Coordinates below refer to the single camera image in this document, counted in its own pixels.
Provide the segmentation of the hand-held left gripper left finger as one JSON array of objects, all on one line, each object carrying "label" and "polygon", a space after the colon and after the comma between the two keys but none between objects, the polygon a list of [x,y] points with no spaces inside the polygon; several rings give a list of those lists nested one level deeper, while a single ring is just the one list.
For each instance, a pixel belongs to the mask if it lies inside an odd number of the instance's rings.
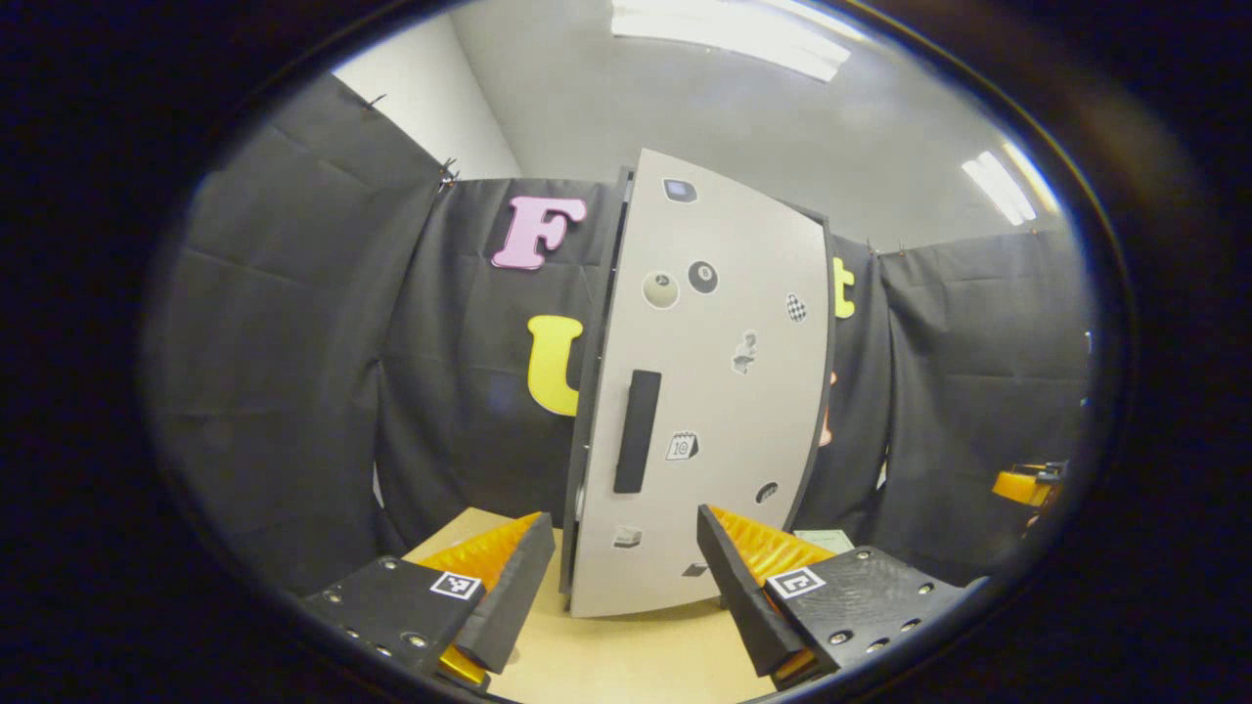
[{"label": "hand-held left gripper left finger", "polygon": [[300,606],[412,676],[485,691],[510,664],[555,549],[552,517],[533,512],[419,561],[376,557]]}]

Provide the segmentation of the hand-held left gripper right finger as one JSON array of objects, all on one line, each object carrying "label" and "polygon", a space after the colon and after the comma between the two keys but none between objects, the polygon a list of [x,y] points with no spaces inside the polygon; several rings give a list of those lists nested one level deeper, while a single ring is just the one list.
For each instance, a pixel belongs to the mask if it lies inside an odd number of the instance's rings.
[{"label": "hand-held left gripper right finger", "polygon": [[709,504],[696,542],[747,659],[777,690],[868,666],[969,594],[881,549],[833,552]]}]

